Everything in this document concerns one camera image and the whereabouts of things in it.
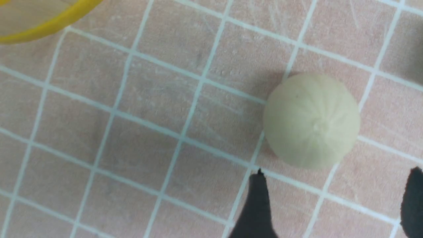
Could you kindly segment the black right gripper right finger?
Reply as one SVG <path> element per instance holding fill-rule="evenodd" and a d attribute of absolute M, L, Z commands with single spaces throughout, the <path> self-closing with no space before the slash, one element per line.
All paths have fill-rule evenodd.
<path fill-rule="evenodd" d="M 400 224 L 408 238 L 423 237 L 423 172 L 411 169 L 406 182 L 400 210 Z"/>

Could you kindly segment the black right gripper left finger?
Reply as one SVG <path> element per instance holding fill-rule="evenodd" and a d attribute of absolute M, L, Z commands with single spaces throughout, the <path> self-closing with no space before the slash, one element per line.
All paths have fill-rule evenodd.
<path fill-rule="evenodd" d="M 247 198 L 229 237 L 278 237 L 273 229 L 269 191 L 261 169 L 249 177 Z"/>

